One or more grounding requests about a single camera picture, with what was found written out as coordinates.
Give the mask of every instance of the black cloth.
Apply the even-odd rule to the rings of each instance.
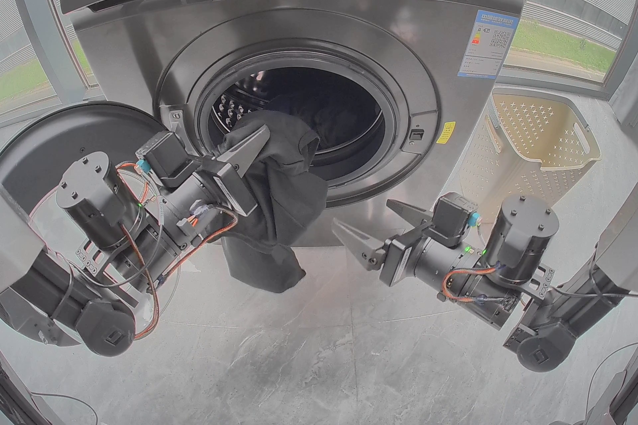
[[[277,245],[265,254],[248,246],[241,239],[221,240],[230,276],[256,289],[282,293],[306,276],[295,252],[288,246]]]
[[[308,172],[318,135],[299,118],[278,111],[245,115],[218,147],[222,153],[263,125],[270,139],[243,177],[257,208],[227,234],[222,245],[231,276],[253,287],[283,292],[305,272],[287,248],[325,208],[326,181]]]

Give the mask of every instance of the basket handle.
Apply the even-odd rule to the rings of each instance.
[[[487,126],[487,132],[489,133],[490,140],[492,141],[492,144],[494,145],[494,149],[496,150],[496,153],[500,154],[501,150],[503,150],[503,142],[498,136],[498,133],[496,132],[496,129],[494,128],[494,124],[492,124],[492,120],[490,119],[489,115],[485,116],[485,125]]]

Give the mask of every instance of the beige laundry basket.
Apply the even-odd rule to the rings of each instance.
[[[496,86],[461,164],[461,189],[493,223],[507,195],[553,206],[598,160],[596,139],[569,99]]]

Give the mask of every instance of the washing machine door opening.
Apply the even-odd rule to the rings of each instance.
[[[237,78],[212,102],[208,134],[213,142],[251,111],[293,115],[319,135],[311,172],[329,182],[356,173],[382,145],[381,106],[366,88],[338,72],[277,67]]]

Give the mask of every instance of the gray marble floor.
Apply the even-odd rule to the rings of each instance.
[[[609,106],[572,100],[603,160],[556,206],[561,230],[546,262],[559,281],[638,180],[638,149]],[[388,289],[344,248],[297,253],[307,277],[274,295],[231,279],[221,248],[207,247],[181,273],[158,330],[113,359],[39,345],[4,324],[0,350],[31,389],[83,398],[108,425],[547,425],[583,419],[596,365],[638,339],[638,300],[627,299],[559,368],[527,372],[501,347],[520,309],[495,331],[415,280]],[[593,401],[631,351],[599,371]],[[78,404],[51,405],[70,424],[91,423]]]

